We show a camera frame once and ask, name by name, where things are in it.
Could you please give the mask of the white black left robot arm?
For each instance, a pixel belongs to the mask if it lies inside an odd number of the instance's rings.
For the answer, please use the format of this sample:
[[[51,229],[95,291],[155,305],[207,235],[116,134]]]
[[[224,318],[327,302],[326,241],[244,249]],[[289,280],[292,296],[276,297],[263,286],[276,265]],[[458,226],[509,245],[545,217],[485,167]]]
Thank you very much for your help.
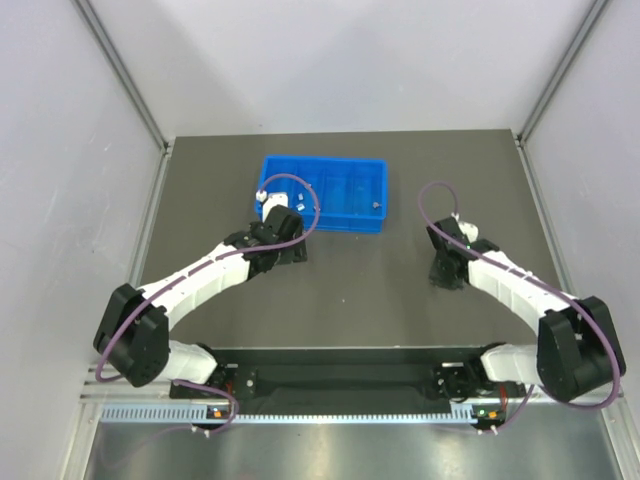
[[[209,381],[218,366],[211,349],[174,341],[171,330],[225,290],[307,259],[304,221],[289,207],[287,194],[261,192],[258,198],[262,217],[247,230],[164,279],[142,287],[125,283],[111,294],[93,340],[102,364],[134,387],[155,380]]]

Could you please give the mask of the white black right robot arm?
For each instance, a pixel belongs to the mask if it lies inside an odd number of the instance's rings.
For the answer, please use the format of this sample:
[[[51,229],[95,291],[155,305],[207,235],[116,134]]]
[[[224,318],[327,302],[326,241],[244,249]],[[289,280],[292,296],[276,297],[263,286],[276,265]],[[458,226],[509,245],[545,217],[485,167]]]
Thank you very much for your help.
[[[489,295],[536,337],[531,345],[486,347],[476,361],[484,381],[535,385],[563,403],[606,384],[619,389],[626,362],[603,300],[579,299],[546,284],[456,216],[431,222],[426,230],[436,251],[433,284],[449,290],[470,286]]]

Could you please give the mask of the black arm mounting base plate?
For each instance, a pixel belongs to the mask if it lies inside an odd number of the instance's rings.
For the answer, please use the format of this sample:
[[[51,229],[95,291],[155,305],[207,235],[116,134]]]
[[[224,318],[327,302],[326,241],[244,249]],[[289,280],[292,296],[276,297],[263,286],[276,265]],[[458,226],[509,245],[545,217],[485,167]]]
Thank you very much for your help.
[[[199,345],[193,373],[168,372],[176,347],[128,354],[115,348],[109,363],[133,387],[168,381],[173,399],[228,394],[258,401],[277,391],[384,392],[407,390],[428,400],[521,398],[519,381],[492,381],[481,370],[482,347],[223,349]]]

